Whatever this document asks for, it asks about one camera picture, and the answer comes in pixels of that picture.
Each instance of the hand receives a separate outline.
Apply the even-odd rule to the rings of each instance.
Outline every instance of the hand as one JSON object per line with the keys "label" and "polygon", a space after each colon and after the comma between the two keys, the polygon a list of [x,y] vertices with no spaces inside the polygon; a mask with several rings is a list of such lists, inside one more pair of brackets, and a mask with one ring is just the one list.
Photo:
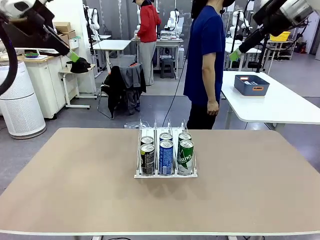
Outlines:
{"label": "hand", "polygon": [[216,100],[214,101],[208,101],[208,105],[207,105],[208,111],[207,113],[210,116],[216,116],[219,113],[219,104]]}

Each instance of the white wire rack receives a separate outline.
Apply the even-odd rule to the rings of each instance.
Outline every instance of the white wire rack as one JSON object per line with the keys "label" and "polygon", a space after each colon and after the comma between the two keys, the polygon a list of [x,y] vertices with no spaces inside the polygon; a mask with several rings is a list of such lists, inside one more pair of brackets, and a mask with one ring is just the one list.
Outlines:
{"label": "white wire rack", "polygon": [[[170,133],[173,136],[173,164],[171,175],[161,175],[159,172],[159,139],[160,134]],[[193,152],[192,157],[192,171],[190,175],[179,175],[178,174],[178,141],[180,133],[188,133],[187,125],[185,120],[181,123],[179,127],[172,127],[171,121],[169,120],[167,127],[157,127],[157,122],[154,121],[154,127],[144,127],[142,121],[140,120],[138,144],[137,144],[137,160],[136,160],[136,173],[134,175],[135,179],[154,179],[154,178],[197,178],[197,160],[195,152]],[[154,171],[152,175],[143,175],[141,168],[141,138],[149,136],[154,138]]]}

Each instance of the man in red jacket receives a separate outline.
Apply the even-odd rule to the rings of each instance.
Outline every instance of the man in red jacket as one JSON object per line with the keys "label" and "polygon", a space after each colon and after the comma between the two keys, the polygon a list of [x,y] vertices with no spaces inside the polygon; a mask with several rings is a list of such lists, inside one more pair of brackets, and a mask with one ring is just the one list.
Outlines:
{"label": "man in red jacket", "polygon": [[156,8],[152,5],[152,0],[133,0],[141,7],[140,17],[141,25],[138,32],[140,37],[140,61],[143,66],[145,83],[147,86],[154,84],[154,68],[152,58],[154,56],[157,44],[156,27],[161,24]]}

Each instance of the red jacket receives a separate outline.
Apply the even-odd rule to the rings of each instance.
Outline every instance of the red jacket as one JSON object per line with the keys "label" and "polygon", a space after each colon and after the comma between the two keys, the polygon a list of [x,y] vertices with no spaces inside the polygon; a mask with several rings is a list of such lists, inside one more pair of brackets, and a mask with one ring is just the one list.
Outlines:
{"label": "red jacket", "polygon": [[157,41],[156,26],[161,24],[157,10],[153,5],[142,6],[140,10],[141,25],[138,32],[141,42],[151,43]]}

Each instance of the yellow crate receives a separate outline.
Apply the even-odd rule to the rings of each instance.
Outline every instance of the yellow crate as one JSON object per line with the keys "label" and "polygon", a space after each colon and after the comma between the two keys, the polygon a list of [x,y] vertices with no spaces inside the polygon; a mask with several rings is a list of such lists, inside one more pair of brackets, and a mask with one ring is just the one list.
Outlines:
{"label": "yellow crate", "polygon": [[274,41],[274,42],[285,42],[288,40],[290,33],[291,32],[289,32],[289,31],[284,31],[279,36],[272,36],[271,35],[270,40]]}

